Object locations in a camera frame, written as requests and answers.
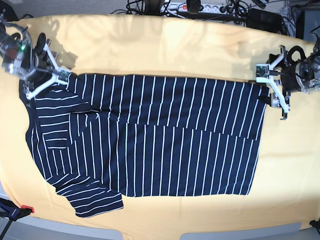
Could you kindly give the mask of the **navy white striped T-shirt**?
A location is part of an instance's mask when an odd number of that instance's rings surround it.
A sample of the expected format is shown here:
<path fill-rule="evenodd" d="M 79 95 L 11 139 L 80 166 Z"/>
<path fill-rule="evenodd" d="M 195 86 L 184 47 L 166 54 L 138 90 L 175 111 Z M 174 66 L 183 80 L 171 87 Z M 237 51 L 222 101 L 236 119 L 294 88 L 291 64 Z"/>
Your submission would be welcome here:
<path fill-rule="evenodd" d="M 71 74 L 34 99 L 26 142 L 80 218 L 122 197 L 247 195 L 269 89 L 183 77 Z"/>

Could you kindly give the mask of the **black clamp right corner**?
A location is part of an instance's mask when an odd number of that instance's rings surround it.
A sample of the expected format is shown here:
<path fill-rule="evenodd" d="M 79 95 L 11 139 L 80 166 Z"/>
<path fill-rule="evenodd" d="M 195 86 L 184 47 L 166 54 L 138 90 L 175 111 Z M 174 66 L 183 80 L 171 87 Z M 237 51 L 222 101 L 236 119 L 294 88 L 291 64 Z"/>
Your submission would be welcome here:
<path fill-rule="evenodd" d="M 315 229 L 317 229 L 317 230 L 320 230 L 320 220 L 311 220 L 311 221 L 309 222 L 309 224 L 310 224 L 313 228 L 315 228 Z"/>

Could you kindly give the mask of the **blue red bar clamp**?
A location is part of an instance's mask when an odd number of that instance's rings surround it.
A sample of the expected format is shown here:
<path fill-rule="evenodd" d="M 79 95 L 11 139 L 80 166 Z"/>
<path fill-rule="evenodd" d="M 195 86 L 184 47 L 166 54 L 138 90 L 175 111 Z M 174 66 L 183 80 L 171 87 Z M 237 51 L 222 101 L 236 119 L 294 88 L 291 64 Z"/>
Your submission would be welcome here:
<path fill-rule="evenodd" d="M 7 200 L 4 198 L 0 199 L 0 217 L 8 218 L 8 222 L 5 225 L 4 229 L 0 234 L 0 239 L 2 240 L 5 237 L 8 229 L 10 228 L 13 222 L 29 216 L 31 213 L 34 213 L 34 208 L 26 205 L 22 205 L 18 207 L 11 200 Z"/>

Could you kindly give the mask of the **black power adapter box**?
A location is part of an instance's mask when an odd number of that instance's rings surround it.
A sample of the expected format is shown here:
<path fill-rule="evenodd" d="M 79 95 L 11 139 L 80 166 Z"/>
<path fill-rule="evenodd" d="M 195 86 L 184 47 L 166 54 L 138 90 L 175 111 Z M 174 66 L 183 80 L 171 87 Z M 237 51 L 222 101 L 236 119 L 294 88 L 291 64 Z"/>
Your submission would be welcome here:
<path fill-rule="evenodd" d="M 246 26 L 258 30 L 277 30 L 282 25 L 282 16 L 260 9 L 252 8 L 246 17 Z"/>

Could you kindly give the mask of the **yellow table cloth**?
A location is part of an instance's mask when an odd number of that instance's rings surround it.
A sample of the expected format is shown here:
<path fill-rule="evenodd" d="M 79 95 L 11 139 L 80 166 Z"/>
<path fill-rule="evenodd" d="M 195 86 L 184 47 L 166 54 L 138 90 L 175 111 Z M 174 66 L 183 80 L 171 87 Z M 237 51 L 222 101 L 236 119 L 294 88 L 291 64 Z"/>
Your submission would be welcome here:
<path fill-rule="evenodd" d="M 280 45 L 309 42 L 209 21 L 136 15 L 58 15 L 19 21 L 33 40 L 52 39 L 59 62 L 74 72 L 251 80 L 257 63 Z M 186 233 L 229 232 L 301 223 L 320 216 L 320 94 L 295 93 L 287 120 L 268 107 L 248 195 L 125 197 L 124 208 L 80 218 L 40 174 L 28 149 L 19 80 L 0 73 L 0 181 L 34 217 L 113 229 L 125 240 L 178 240 Z"/>

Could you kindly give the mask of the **white power strip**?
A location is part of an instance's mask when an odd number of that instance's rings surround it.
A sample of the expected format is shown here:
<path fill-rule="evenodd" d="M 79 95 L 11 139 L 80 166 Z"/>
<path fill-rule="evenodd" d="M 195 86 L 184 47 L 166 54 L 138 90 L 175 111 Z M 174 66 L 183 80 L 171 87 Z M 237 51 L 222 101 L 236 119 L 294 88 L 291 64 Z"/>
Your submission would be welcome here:
<path fill-rule="evenodd" d="M 165 2 L 163 7 L 161 8 L 161 12 L 167 10 L 169 13 L 175 14 L 185 14 L 188 13 L 187 3 L 186 2 L 170 2 L 167 7 L 168 2 Z M 199 14 L 220 14 L 226 15 L 228 14 L 227 8 L 224 5 L 217 5 L 217 4 L 201 4 Z"/>

